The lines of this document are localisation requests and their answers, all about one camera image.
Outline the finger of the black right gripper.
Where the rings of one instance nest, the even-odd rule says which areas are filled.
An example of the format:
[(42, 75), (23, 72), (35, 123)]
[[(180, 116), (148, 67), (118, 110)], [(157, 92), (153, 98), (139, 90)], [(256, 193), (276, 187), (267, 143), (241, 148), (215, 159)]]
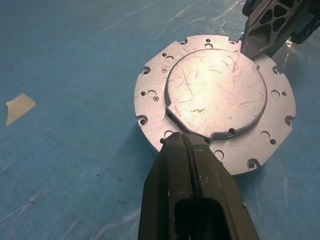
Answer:
[(254, 59), (272, 45), (273, 0), (248, 0), (244, 12), (248, 14), (241, 37), (241, 53)]
[(272, 57), (287, 40), (304, 43), (320, 27), (320, 0), (272, 0), (271, 43), (263, 52)]

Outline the round silver motor lid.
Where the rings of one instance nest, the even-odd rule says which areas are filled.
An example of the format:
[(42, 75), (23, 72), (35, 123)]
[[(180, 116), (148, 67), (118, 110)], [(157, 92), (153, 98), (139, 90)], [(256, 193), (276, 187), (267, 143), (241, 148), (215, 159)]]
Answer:
[(240, 175), (264, 165), (290, 135), (296, 102), (269, 56), (250, 59), (227, 36), (195, 35), (145, 64), (134, 110), (156, 151), (175, 132), (193, 133), (230, 174)]

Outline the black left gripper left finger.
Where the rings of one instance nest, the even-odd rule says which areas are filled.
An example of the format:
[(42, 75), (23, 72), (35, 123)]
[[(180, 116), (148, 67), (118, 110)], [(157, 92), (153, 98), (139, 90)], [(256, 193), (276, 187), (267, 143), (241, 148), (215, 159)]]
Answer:
[(192, 240), (199, 195), (190, 137), (164, 140), (144, 182), (137, 240)]

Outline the blue plastic table cover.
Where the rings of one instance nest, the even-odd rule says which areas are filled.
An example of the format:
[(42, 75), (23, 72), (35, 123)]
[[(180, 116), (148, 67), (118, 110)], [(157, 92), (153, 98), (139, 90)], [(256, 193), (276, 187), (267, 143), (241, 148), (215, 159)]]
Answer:
[[(245, 0), (0, 0), (0, 240), (137, 240), (156, 159), (137, 123), (145, 63), (174, 41), (243, 33)], [(292, 132), (236, 177), (260, 240), (320, 240), (320, 28), (274, 56)], [(6, 126), (6, 103), (36, 105)]]

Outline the beige masking tape piece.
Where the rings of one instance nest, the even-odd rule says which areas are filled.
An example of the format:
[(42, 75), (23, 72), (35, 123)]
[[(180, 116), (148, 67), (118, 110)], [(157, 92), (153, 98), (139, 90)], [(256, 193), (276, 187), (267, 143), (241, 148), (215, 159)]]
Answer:
[(6, 103), (8, 113), (6, 126), (9, 126), (25, 113), (36, 106), (36, 102), (24, 93), (19, 94), (13, 100)]

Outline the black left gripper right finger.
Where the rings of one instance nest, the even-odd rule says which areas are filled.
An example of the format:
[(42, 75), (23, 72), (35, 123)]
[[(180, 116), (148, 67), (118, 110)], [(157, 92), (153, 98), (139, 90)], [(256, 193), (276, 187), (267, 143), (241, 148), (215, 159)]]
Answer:
[(195, 134), (184, 137), (192, 186), (190, 240), (260, 240), (234, 177)]

